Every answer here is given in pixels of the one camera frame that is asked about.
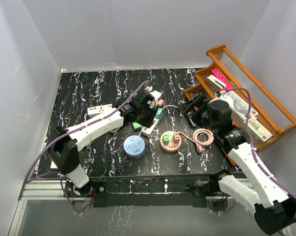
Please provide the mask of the pink round power strip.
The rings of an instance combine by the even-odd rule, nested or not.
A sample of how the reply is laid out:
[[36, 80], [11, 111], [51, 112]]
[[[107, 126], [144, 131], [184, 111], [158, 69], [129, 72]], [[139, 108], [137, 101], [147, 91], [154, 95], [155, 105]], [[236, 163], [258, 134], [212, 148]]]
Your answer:
[[173, 133], [174, 131], [166, 131], [165, 133], [168, 133], [169, 134], [169, 138], [170, 138], [170, 142], [168, 145], [164, 145], [163, 144], [163, 134], [161, 135], [161, 138], [160, 138], [160, 146], [161, 148], [166, 151], [166, 152], [169, 152], [169, 153], [172, 153], [172, 152], [176, 152], [178, 151], [178, 149], [180, 148], [181, 144], [182, 144], [182, 141], [180, 141], [179, 143], [173, 143]]

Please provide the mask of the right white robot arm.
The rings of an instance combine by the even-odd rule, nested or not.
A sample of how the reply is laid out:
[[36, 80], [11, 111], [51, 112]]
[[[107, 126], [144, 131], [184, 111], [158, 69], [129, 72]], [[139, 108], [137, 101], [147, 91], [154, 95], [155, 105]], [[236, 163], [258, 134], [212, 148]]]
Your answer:
[[270, 173], [258, 157], [252, 137], [233, 124], [232, 115], [243, 121], [250, 114], [249, 105], [236, 96], [229, 92], [208, 101], [200, 93], [189, 102], [180, 102], [178, 107], [194, 123], [213, 132], [216, 145], [239, 165], [253, 186], [247, 187], [222, 170], [210, 176], [210, 191], [232, 196], [270, 236], [296, 222], [296, 195]]

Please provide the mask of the white slanted power strip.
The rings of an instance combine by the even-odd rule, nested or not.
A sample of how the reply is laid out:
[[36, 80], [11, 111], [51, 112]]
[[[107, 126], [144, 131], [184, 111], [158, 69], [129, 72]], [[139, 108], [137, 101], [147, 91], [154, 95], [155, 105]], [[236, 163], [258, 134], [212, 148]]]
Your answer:
[[152, 132], [154, 131], [154, 129], [157, 127], [157, 125], [159, 124], [160, 120], [162, 119], [162, 115], [159, 118], [154, 118], [153, 123], [151, 125], [151, 127], [143, 127], [142, 128], [142, 135], [145, 137], [150, 137], [152, 135]]

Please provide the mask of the pink small adapter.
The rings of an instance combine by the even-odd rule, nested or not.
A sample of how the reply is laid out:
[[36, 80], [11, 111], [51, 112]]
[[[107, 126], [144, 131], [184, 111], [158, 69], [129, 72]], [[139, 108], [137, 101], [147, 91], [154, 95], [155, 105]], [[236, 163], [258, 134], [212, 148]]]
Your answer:
[[181, 141], [180, 134], [178, 132], [173, 133], [173, 143], [179, 143]]

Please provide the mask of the blue round power strip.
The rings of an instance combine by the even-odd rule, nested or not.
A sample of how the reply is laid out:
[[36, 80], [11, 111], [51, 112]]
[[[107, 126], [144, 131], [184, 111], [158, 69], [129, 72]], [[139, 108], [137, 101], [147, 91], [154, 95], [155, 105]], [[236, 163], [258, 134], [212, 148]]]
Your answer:
[[145, 151], [145, 142], [142, 137], [131, 135], [124, 141], [123, 148], [129, 157], [139, 157]]

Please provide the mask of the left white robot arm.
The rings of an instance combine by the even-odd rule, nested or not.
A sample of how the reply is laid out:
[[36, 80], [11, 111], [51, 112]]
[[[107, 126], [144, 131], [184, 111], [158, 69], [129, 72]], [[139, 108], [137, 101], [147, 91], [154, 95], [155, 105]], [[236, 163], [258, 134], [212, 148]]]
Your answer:
[[161, 92], [140, 90], [128, 99], [98, 109], [90, 119], [75, 126], [56, 128], [55, 142], [47, 151], [62, 176], [67, 177], [80, 196], [89, 196], [93, 182], [80, 164], [79, 152], [102, 135], [137, 122], [144, 127], [153, 125]]

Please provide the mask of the pink cube adapter top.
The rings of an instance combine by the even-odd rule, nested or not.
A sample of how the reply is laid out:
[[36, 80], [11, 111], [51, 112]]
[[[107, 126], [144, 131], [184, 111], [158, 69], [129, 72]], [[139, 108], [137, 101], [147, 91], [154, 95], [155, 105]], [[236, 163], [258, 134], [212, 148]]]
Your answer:
[[160, 99], [157, 103], [158, 107], [161, 107], [163, 105], [163, 99]]

